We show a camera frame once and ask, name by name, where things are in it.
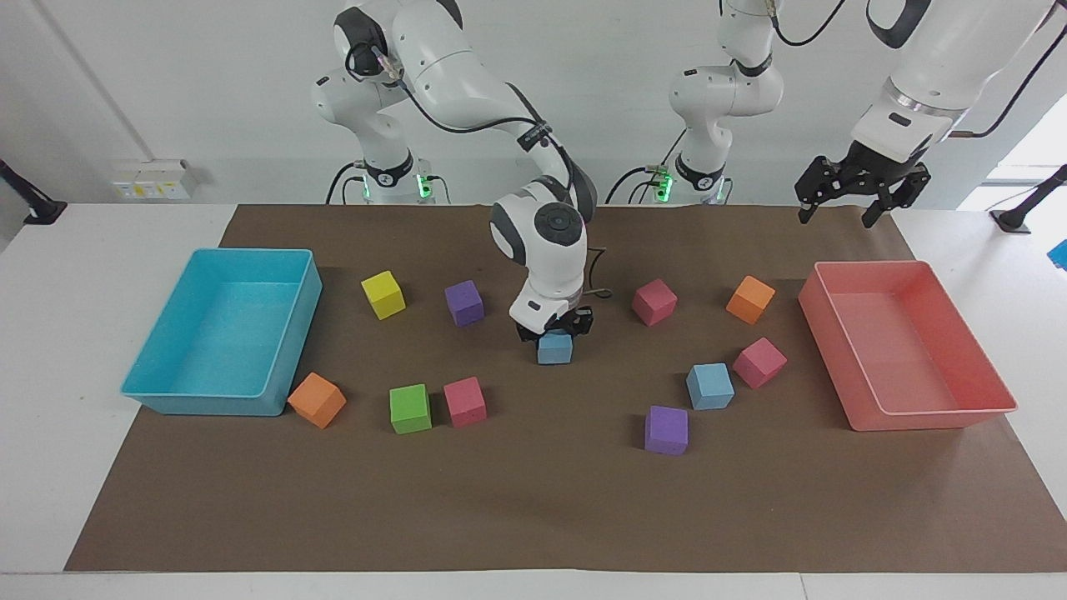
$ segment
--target blue bin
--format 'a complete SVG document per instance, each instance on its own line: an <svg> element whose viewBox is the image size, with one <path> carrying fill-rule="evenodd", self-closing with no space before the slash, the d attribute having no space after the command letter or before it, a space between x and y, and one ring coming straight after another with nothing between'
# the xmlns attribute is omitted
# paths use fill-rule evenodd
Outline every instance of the blue bin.
<svg viewBox="0 0 1067 600"><path fill-rule="evenodd" d="M308 250L193 252L123 395L163 414L281 414L321 293Z"/></svg>

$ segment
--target red cube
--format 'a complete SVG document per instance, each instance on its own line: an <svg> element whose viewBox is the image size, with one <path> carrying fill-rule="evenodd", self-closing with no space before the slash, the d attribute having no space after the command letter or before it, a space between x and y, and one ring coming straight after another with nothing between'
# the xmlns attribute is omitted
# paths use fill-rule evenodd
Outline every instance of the red cube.
<svg viewBox="0 0 1067 600"><path fill-rule="evenodd" d="M477 377L445 385L445 401L452 416L452 427L465 427L485 421L485 398Z"/></svg>
<svg viewBox="0 0 1067 600"><path fill-rule="evenodd" d="M678 296L667 287L664 280L657 279L637 290L633 306L644 325L652 327L674 313Z"/></svg>
<svg viewBox="0 0 1067 600"><path fill-rule="evenodd" d="M734 362L734 372L755 390L781 373L786 362L785 354L763 337L740 353Z"/></svg>

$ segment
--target blue cube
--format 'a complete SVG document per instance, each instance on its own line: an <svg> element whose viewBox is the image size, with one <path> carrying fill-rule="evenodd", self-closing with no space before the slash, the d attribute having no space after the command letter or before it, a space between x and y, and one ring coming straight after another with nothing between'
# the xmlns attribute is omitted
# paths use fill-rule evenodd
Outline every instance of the blue cube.
<svg viewBox="0 0 1067 600"><path fill-rule="evenodd" d="M1052 258L1053 265L1067 270L1067 239L1049 252L1049 258Z"/></svg>
<svg viewBox="0 0 1067 600"><path fill-rule="evenodd" d="M563 331L548 331L537 344L538 364L570 364L574 351L571 334Z"/></svg>
<svg viewBox="0 0 1067 600"><path fill-rule="evenodd" d="M715 410L727 408L733 399L733 383L727 365L699 364L685 378L689 388L689 398L694 410Z"/></svg>

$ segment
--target black stand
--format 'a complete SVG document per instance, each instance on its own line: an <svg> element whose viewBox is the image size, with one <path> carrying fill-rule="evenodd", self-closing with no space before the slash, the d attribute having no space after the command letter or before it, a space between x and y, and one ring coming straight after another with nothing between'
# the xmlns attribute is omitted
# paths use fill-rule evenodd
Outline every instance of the black stand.
<svg viewBox="0 0 1067 600"><path fill-rule="evenodd" d="M51 225L60 218L67 203L57 202L48 194L37 189L36 186L27 181L21 175L15 173L7 163L0 160L0 178L7 181L18 195L22 196L30 207L30 216L22 222L27 225Z"/></svg>
<svg viewBox="0 0 1067 600"><path fill-rule="evenodd" d="M1000 225L1001 231L1004 233L1029 234L1030 228L1024 223L1026 216L1030 215L1031 210L1037 208L1037 205L1055 191L1056 188L1064 185L1064 181L1067 181L1067 164L1064 164L1054 175L1038 184L1034 193L1030 194L1030 198L1022 201L1022 204L1019 206L1012 210L991 210L989 216L993 218L993 221L997 221L997 224Z"/></svg>

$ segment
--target green indicator light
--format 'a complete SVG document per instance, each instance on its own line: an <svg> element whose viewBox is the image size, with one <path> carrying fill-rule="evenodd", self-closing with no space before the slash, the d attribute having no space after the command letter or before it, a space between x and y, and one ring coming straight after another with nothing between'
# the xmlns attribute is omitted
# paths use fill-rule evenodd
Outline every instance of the green indicator light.
<svg viewBox="0 0 1067 600"><path fill-rule="evenodd" d="M426 177L421 175L416 175L416 176L418 177L419 193L423 195L423 198L430 198L430 195L433 193L433 188L431 188L429 184L426 183Z"/></svg>
<svg viewBox="0 0 1067 600"><path fill-rule="evenodd" d="M659 202L667 202L670 200L670 190L674 187L674 178L670 175L664 175L664 180L659 181L659 189L656 190L656 200Z"/></svg>

